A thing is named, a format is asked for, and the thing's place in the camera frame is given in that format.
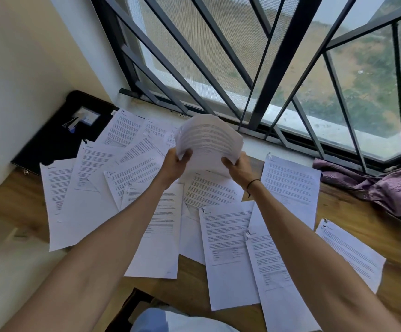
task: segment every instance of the black bracelet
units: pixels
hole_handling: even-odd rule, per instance
[[[251,196],[251,194],[248,192],[248,188],[250,187],[251,183],[254,182],[254,181],[261,181],[261,180],[260,180],[260,179],[253,179],[251,182],[248,183],[248,185],[247,185],[247,194],[248,194],[248,197]]]

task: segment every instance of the purple cloth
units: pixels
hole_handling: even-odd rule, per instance
[[[317,158],[313,168],[322,171],[323,183],[379,204],[391,215],[401,218],[401,169],[383,177],[372,177]]]

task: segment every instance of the forearm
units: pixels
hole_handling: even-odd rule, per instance
[[[285,266],[324,331],[401,331],[354,269],[259,181],[253,195]]]
[[[43,331],[92,330],[133,259],[164,190],[155,179],[129,207],[80,241],[2,331],[30,332],[40,324]]]

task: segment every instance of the wooden desk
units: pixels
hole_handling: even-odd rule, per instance
[[[263,161],[252,159],[253,170],[262,172]],[[386,257],[382,283],[377,295],[401,321],[401,224],[375,210],[371,204],[326,184],[320,184],[317,226],[328,218]],[[28,228],[48,242],[48,220],[41,178],[25,176],[15,169],[0,186],[0,219]],[[176,280],[123,278],[122,282],[192,316],[223,321],[241,332],[266,331],[260,305],[211,312],[205,266],[179,256]]]

